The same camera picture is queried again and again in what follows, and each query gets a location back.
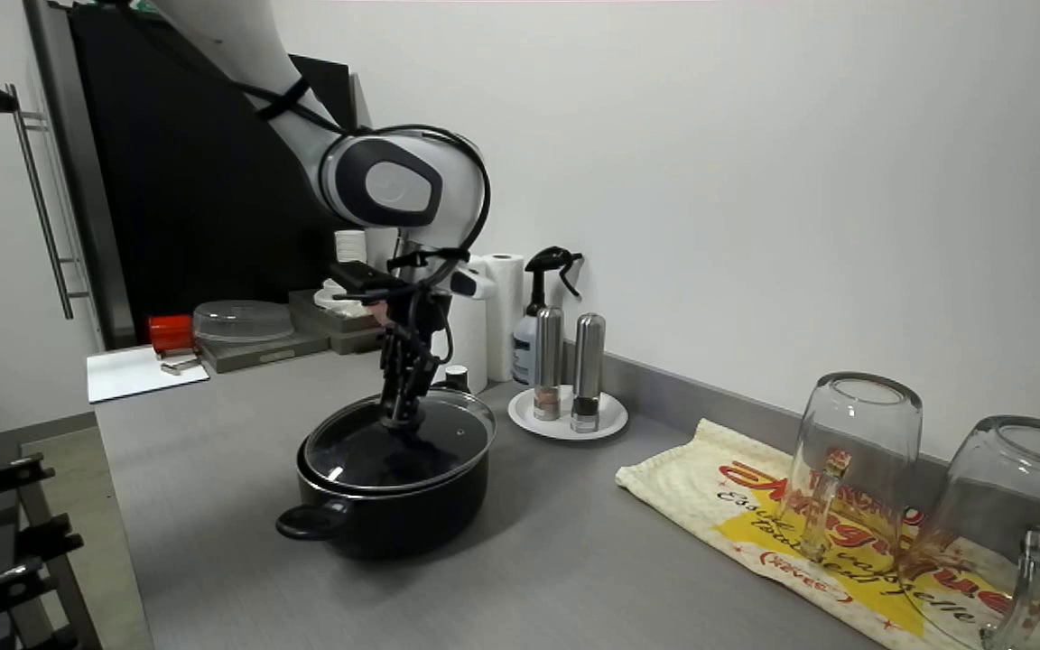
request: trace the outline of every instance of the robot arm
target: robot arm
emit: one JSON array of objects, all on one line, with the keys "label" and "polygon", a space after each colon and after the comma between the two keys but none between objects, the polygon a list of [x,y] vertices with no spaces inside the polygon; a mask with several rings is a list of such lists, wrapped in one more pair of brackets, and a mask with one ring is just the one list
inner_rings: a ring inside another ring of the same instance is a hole
[{"label": "robot arm", "polygon": [[150,7],[261,103],[326,208],[356,229],[401,229],[419,248],[472,245],[486,215],[486,172],[463,137],[438,125],[339,130],[304,95],[266,0],[154,0]]},{"label": "robot arm", "polygon": [[330,214],[401,230],[408,265],[397,274],[339,265],[332,277],[374,303],[386,324],[381,408],[413,422],[440,365],[431,338],[446,322],[446,277],[490,204],[478,149],[438,125],[339,130],[278,43],[266,0],[154,0],[150,12],[257,101]]}]

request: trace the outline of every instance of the white plate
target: white plate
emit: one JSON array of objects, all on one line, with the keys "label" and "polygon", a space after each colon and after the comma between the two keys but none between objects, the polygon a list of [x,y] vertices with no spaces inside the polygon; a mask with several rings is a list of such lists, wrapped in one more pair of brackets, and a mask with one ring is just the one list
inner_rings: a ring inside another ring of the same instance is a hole
[{"label": "white plate", "polygon": [[570,430],[570,386],[560,386],[560,417],[555,422],[539,417],[529,399],[535,399],[535,391],[517,395],[510,399],[510,417],[520,430],[550,437],[550,439],[602,439],[602,437],[621,433],[628,422],[628,408],[611,395],[599,395],[599,430],[590,430],[590,433]]}]

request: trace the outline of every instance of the glass cup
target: glass cup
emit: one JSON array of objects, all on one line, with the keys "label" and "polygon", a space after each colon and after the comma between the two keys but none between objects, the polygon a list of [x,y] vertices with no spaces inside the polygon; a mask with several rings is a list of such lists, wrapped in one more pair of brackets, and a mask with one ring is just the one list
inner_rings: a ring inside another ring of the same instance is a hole
[{"label": "glass cup", "polygon": [[1040,646],[1040,417],[982,417],[911,558],[929,621],[984,650]]},{"label": "glass cup", "polygon": [[921,398],[894,379],[817,379],[781,499],[786,541],[853,582],[893,575],[901,547],[901,479],[921,452]]}]

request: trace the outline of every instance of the pot lid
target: pot lid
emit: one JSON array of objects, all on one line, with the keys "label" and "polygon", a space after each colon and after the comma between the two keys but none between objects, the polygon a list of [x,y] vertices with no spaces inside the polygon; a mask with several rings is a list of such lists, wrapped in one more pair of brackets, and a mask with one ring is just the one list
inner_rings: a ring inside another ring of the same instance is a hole
[{"label": "pot lid", "polygon": [[298,446],[298,469],[313,482],[343,492],[416,492],[467,473],[486,456],[486,417],[422,399],[419,422],[381,417],[374,399],[326,417]]}]

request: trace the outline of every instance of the red object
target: red object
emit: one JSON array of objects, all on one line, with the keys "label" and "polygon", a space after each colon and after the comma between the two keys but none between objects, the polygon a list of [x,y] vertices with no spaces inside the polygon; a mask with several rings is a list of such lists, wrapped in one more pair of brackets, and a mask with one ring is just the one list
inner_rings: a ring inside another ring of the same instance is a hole
[{"label": "red object", "polygon": [[150,315],[147,333],[159,356],[196,350],[191,315]]}]

